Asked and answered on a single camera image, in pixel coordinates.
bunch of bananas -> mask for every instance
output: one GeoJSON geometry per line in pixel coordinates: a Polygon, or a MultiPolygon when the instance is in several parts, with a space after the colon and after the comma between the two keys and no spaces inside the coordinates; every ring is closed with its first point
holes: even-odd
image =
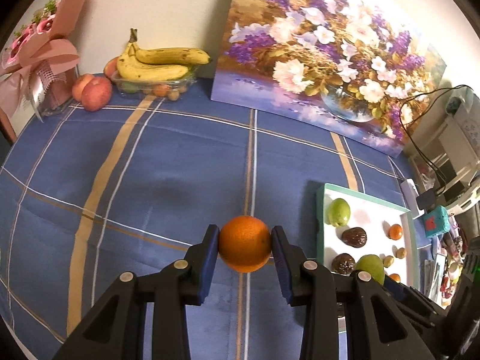
{"type": "Polygon", "coordinates": [[[137,30],[130,29],[130,40],[118,57],[119,74],[131,81],[170,81],[185,76],[192,65],[210,62],[209,55],[197,48],[143,50],[137,44],[137,30]]]}

cable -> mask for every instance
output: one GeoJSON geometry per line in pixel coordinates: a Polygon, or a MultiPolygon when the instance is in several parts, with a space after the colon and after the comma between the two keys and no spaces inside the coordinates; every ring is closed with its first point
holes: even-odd
{"type": "Polygon", "coordinates": [[[438,197],[440,196],[442,193],[445,192],[445,188],[446,188],[446,185],[447,185],[447,180],[446,180],[446,176],[445,174],[443,173],[443,171],[441,171],[440,168],[438,168],[430,159],[428,159],[428,157],[423,153],[422,150],[420,150],[420,148],[418,147],[418,145],[414,142],[414,140],[412,139],[412,136],[410,135],[410,133],[408,132],[407,128],[405,127],[405,125],[403,124],[403,121],[402,121],[402,109],[403,107],[408,104],[409,102],[411,102],[412,100],[418,98],[418,97],[421,97],[421,96],[426,96],[426,95],[432,95],[433,93],[437,93],[437,92],[440,92],[440,91],[443,91],[440,95],[438,95],[434,101],[432,101],[428,108],[425,110],[425,112],[423,112],[422,114],[420,114],[419,116],[417,116],[414,120],[412,120],[410,122],[410,125],[415,123],[417,120],[419,120],[421,117],[423,117],[424,115],[427,114],[427,112],[429,112],[429,110],[432,109],[433,105],[436,103],[436,101],[438,99],[440,99],[440,97],[442,97],[443,95],[447,94],[448,92],[451,92],[451,91],[454,91],[454,90],[457,90],[457,89],[460,89],[460,88],[469,88],[471,90],[473,90],[470,86],[468,85],[457,85],[456,87],[447,87],[447,88],[438,88],[438,89],[435,89],[431,92],[422,92],[422,93],[419,93],[415,96],[411,96],[409,98],[407,98],[403,103],[402,105],[400,106],[400,109],[398,111],[398,115],[399,115],[399,119],[400,119],[400,124],[403,128],[403,130],[405,131],[406,135],[410,138],[413,146],[415,147],[415,149],[417,150],[417,152],[419,153],[420,157],[426,162],[426,164],[434,171],[435,173],[435,176],[437,177],[439,183],[440,183],[440,187],[437,188],[435,190],[435,195],[438,197]]]}

metal rivet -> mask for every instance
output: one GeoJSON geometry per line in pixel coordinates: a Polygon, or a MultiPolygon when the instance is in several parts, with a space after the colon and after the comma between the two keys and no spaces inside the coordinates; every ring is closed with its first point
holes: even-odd
{"type": "Polygon", "coordinates": [[[124,283],[133,280],[133,278],[134,278],[134,274],[132,272],[123,272],[120,275],[120,281],[123,281],[124,283]]]}
{"type": "Polygon", "coordinates": [[[177,261],[173,263],[173,266],[177,269],[185,269],[188,267],[188,261],[185,259],[177,259],[177,261]]]}
{"type": "Polygon", "coordinates": [[[358,273],[358,278],[361,281],[370,281],[371,280],[371,274],[369,274],[368,272],[365,272],[365,271],[361,271],[361,272],[358,273]]]}
{"type": "Polygon", "coordinates": [[[318,268],[318,264],[315,261],[312,261],[311,259],[309,259],[303,263],[303,267],[305,269],[308,269],[309,271],[314,271],[315,269],[318,268]]]}

painting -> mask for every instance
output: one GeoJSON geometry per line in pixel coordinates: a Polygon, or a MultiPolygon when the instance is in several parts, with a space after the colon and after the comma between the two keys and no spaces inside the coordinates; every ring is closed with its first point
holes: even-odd
{"type": "Polygon", "coordinates": [[[446,68],[391,0],[232,0],[221,47],[212,100],[310,123],[391,156],[407,141],[402,123],[416,128],[431,101],[421,94],[446,68]]]}

pink wrapping paper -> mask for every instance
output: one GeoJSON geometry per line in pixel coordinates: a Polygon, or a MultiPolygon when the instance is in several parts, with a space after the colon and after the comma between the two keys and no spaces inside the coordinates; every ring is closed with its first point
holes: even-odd
{"type": "Polygon", "coordinates": [[[17,110],[28,89],[30,74],[47,61],[53,74],[74,68],[80,59],[69,40],[64,39],[75,29],[85,0],[61,0],[52,28],[48,32],[34,34],[18,51],[9,66],[0,67],[0,77],[11,73],[0,83],[0,108],[8,117],[17,110]]]}

